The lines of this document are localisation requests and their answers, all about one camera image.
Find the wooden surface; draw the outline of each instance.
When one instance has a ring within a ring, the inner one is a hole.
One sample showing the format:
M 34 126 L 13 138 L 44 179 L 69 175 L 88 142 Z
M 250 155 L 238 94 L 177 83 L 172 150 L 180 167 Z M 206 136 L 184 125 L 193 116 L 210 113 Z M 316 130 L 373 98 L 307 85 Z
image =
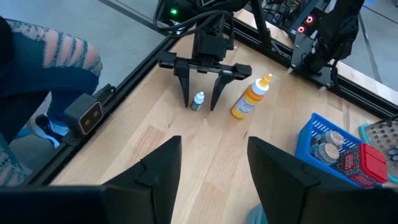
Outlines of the wooden surface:
M 256 21 L 254 20 L 254 16 L 251 12 L 248 12 L 245 9 L 240 10 L 235 14 L 235 17 L 240 19 L 241 21 L 247 23 L 248 25 L 252 26 L 253 28 L 257 29 Z M 280 43 L 293 48 L 293 42 L 289 39 L 287 34 L 279 29 L 278 27 L 270 24 L 267 22 L 267 27 L 271 31 L 271 36 L 278 40 Z M 373 78 L 351 68 L 350 66 L 338 62 L 337 64 L 339 74 L 348 78 L 349 80 L 367 88 L 368 90 L 372 91 L 373 93 L 395 103 L 398 104 L 398 92 L 395 90 L 383 85 L 375 81 Z
M 224 89 L 214 111 L 210 98 L 216 74 L 191 71 L 190 99 L 204 91 L 200 111 L 183 107 L 178 78 L 155 67 L 126 98 L 86 146 L 54 180 L 56 185 L 102 184 L 135 164 L 174 135 L 182 136 L 181 179 L 173 223 L 244 223 L 259 203 L 252 182 L 246 146 L 257 136 L 293 154 L 297 135 L 313 112 L 358 135 L 357 127 L 378 121 L 373 115 L 338 98 L 239 42 L 223 63 L 252 66 L 253 74 Z M 192 36 L 173 49 L 190 57 Z M 272 73 L 264 100 L 244 120 L 230 109 L 255 79 Z

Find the red light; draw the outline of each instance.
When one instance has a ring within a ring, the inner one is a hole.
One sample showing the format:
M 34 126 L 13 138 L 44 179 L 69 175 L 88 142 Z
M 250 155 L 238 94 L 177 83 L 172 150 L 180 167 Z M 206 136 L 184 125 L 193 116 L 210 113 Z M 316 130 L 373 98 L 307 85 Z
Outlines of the red light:
M 299 26 L 299 27 L 297 28 L 297 31 L 299 31 L 299 32 L 304 32 L 304 26 Z
M 309 15 L 307 17 L 307 20 L 305 21 L 306 23 L 310 24 L 311 22 L 313 22 L 313 16 Z

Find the red lid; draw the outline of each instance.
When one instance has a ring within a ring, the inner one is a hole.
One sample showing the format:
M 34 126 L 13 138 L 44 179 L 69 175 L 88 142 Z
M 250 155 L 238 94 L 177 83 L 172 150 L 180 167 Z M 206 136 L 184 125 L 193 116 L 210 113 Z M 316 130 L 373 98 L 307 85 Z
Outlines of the red lid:
M 361 168 L 368 176 L 382 184 L 388 181 L 386 158 L 381 151 L 362 143 L 359 145 L 359 155 Z

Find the ripped jeans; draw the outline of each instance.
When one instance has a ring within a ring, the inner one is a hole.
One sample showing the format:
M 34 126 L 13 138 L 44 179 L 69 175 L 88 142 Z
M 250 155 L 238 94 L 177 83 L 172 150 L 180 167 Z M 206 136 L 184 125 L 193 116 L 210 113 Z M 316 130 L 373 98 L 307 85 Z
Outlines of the ripped jeans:
M 93 94 L 102 70 L 94 47 L 77 37 L 25 22 L 11 26 L 15 57 L 0 68 L 0 141 L 9 144 L 51 92 L 51 122 L 65 125 L 63 112 L 81 94 Z M 26 175 L 9 147 L 0 143 L 0 186 Z

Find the person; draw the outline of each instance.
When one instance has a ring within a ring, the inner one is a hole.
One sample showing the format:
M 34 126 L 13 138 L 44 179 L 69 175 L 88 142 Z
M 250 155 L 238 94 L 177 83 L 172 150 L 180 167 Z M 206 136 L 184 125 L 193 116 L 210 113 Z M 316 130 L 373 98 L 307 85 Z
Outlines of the person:
M 24 125 L 58 147 L 68 132 L 63 112 L 83 93 L 94 93 L 101 70 L 87 41 L 0 16 L 0 185 L 26 178 L 8 147 Z M 49 93 L 47 112 L 31 118 Z

